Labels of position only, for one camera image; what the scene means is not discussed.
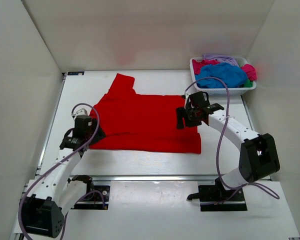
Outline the red t shirt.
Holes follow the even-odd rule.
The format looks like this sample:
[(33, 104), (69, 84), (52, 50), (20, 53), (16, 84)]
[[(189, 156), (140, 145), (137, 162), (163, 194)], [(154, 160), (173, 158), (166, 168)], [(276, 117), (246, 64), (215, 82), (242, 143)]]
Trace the red t shirt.
[(92, 118), (100, 117), (106, 137), (93, 150), (132, 150), (161, 153), (202, 152), (197, 127), (177, 129), (179, 95), (138, 94), (135, 78), (118, 73), (108, 92), (94, 105)]

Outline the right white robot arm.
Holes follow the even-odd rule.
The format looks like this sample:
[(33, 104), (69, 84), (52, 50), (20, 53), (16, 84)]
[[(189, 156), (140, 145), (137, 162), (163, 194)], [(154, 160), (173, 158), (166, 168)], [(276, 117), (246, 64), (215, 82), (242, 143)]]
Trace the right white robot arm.
[(223, 138), (231, 141), (239, 150), (238, 167), (225, 175), (219, 175), (220, 184), (214, 187), (214, 195), (226, 200), (232, 190), (252, 184), (277, 173), (281, 166), (275, 139), (269, 133), (260, 134), (245, 127), (229, 115), (229, 108), (218, 103), (211, 104), (207, 92), (184, 94), (183, 107), (176, 109), (178, 129), (193, 128), (206, 124), (220, 132), (217, 153), (221, 150)]

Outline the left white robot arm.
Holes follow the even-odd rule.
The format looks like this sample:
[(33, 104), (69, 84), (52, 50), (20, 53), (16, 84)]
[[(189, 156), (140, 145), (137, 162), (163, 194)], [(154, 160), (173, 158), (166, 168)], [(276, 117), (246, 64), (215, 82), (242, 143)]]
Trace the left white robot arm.
[(105, 137), (98, 117), (74, 118), (74, 127), (64, 134), (55, 163), (28, 187), (20, 200), (18, 223), (27, 239), (31, 235), (57, 238), (65, 228), (69, 210), (79, 200), (94, 195), (90, 176), (70, 176), (90, 145)]

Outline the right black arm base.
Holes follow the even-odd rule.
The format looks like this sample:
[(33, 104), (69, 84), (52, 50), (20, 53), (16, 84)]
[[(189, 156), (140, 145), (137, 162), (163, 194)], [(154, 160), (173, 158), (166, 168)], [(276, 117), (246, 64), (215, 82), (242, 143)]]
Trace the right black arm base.
[(245, 212), (248, 210), (243, 190), (226, 190), (219, 179), (214, 185), (199, 185), (198, 192), (187, 196), (187, 201), (199, 200), (201, 212)]

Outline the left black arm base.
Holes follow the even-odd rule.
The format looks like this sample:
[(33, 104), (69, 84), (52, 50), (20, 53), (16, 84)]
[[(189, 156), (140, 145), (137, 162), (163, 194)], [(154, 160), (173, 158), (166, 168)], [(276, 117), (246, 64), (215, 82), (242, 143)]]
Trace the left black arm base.
[(86, 185), (87, 196), (79, 200), (73, 207), (74, 210), (102, 210), (109, 209), (110, 185), (96, 185), (93, 178), (88, 175), (75, 175), (67, 182), (79, 181)]

